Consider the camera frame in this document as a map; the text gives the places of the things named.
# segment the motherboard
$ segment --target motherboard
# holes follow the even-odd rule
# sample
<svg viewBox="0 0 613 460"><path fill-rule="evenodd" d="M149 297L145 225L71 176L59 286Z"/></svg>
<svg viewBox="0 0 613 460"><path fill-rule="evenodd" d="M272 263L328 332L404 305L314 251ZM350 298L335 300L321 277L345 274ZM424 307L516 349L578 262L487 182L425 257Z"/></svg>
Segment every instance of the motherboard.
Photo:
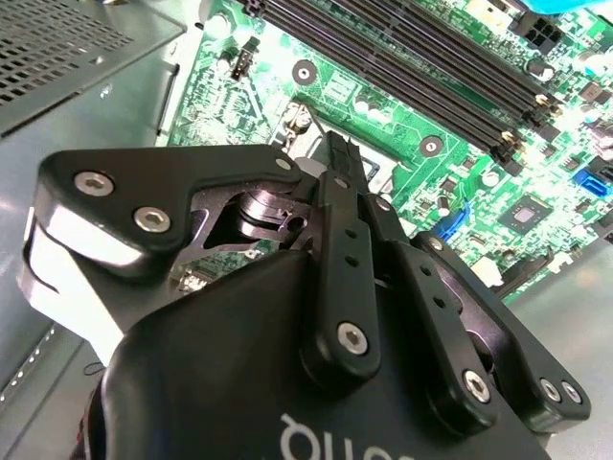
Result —
<svg viewBox="0 0 613 460"><path fill-rule="evenodd" d="M502 0L214 2L169 145L311 156L333 130L407 236L505 302L613 235L613 26ZM181 271L185 290L275 250Z"/></svg>

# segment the blue connector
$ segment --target blue connector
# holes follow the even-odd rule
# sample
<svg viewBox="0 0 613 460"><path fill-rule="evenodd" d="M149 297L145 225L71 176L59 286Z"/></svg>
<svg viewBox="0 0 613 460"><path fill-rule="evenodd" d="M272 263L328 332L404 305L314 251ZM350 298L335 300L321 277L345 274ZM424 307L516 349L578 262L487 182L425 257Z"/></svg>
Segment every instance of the blue connector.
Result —
<svg viewBox="0 0 613 460"><path fill-rule="evenodd" d="M434 225L434 227L432 227L431 231L444 242L448 242L449 239L456 234L458 229L466 223L469 217L470 203L465 198L463 210L458 211L451 216L447 216L446 218L442 218Z"/></svg>
<svg viewBox="0 0 613 460"><path fill-rule="evenodd" d="M594 7L607 0L524 0L522 3L533 12L541 14L559 14L579 8Z"/></svg>
<svg viewBox="0 0 613 460"><path fill-rule="evenodd" d="M606 185L595 175L590 173L587 168L582 169L573 176L573 182L580 185L589 193L598 198L607 198L613 195L613 185Z"/></svg>

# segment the green circuit board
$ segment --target green circuit board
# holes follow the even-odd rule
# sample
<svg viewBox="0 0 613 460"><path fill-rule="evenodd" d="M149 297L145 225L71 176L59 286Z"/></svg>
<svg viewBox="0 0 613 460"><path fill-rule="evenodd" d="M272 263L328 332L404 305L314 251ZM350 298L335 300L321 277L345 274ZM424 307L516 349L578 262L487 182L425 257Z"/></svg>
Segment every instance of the green circuit board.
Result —
<svg viewBox="0 0 613 460"><path fill-rule="evenodd" d="M310 1L320 8L329 8L331 14L343 15L326 0ZM538 56L517 35L506 30L494 32L466 12L470 2L420 0L418 3L522 72L527 62ZM598 237L590 225L609 212L611 200L590 194L574 184L572 177L596 155L593 136L583 124L586 101L581 91L590 81L602 88L609 88L613 81L613 65L599 75L587 75L589 72L580 68L579 62L579 57L586 52L604 56L612 47L613 27L603 19L589 11L566 13L557 19L564 38L545 60L556 69L548 90L563 101L563 111L555 121L561 132L552 143L547 143L518 126L524 144L515 158L524 168L513 177L487 154L412 107L276 27L244 15L240 4L231 0L215 2L210 17L218 19L221 14L227 19L227 30L219 36L219 31L212 31L205 24L193 71L170 133L170 145L268 144L288 105L299 102L306 104L318 119L394 159L391 190L385 196L397 209L409 236L432 229L442 218L437 207L440 196L449 200L452 213L469 203L468 221L449 240L469 265L486 256L504 271L522 258L540 256L549 249L568 264L579 256L581 248ZM353 21L354 27L360 27L353 18L347 20ZM219 71L219 57L224 50L240 49L252 36L260 44L249 74L240 81L232 80L227 73ZM609 51L608 57L613 59L613 53ZM294 65L303 59L317 69L317 78L309 85L297 84L292 76ZM416 60L415 65L432 78L464 91L457 82L439 75L427 64ZM356 109L354 102L358 95L366 95L370 104L375 102L376 117ZM476 95L468 96L501 120L507 119L504 111L479 101ZM613 118L611 101L600 104L597 109L602 120ZM443 141L442 151L427 157L420 150L420 144L431 136ZM539 222L534 228L525 231L528 227L523 226L518 232L504 223L504 215L526 199L536 201L538 209L533 209L534 213L546 212L536 215ZM266 246L256 256L269 249ZM249 257L221 254L200 261L199 265L223 274L253 258L254 253ZM511 301L555 272L555 267L542 269L505 300Z"/></svg>

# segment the ventilation grille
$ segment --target ventilation grille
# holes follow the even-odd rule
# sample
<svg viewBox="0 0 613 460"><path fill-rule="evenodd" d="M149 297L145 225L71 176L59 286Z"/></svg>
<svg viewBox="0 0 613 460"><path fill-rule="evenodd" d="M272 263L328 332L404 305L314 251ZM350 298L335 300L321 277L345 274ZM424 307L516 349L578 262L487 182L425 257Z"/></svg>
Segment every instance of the ventilation grille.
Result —
<svg viewBox="0 0 613 460"><path fill-rule="evenodd" d="M0 0L0 106L131 41L56 0Z"/></svg>

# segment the ram slot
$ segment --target ram slot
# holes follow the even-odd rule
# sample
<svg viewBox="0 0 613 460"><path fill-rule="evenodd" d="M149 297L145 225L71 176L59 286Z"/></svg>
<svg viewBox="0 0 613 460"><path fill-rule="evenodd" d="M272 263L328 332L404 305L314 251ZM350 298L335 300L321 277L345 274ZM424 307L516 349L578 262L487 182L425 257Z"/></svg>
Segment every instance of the ram slot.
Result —
<svg viewBox="0 0 613 460"><path fill-rule="evenodd" d="M452 130L500 164L511 128L441 83L376 47L335 18L298 0L271 0L261 17Z"/></svg>
<svg viewBox="0 0 613 460"><path fill-rule="evenodd" d="M429 40L425 31L390 26L393 18L384 8L369 2L362 2L358 6L352 0L331 1L367 24L375 26L377 30L385 31L401 48L413 52L475 93L505 109L512 117L523 119L525 112L534 108L534 96L501 85L497 76L491 72L481 72L479 77L475 78L474 69L467 67L447 48Z"/></svg>
<svg viewBox="0 0 613 460"><path fill-rule="evenodd" d="M364 3L374 4L374 2L368 1ZM377 0L376 4L385 10L389 17L404 25L407 30L416 33L421 32L420 36L428 46L436 45L439 49L444 48L453 54L464 63L464 66L470 68L471 72L479 75L478 78L495 77L496 87L507 87L516 91L527 103L536 108L540 107L536 100L539 95L544 95L551 104L557 103L556 98L548 94L537 83L519 74L502 59L474 43L460 32L451 29L434 14L416 3Z"/></svg>

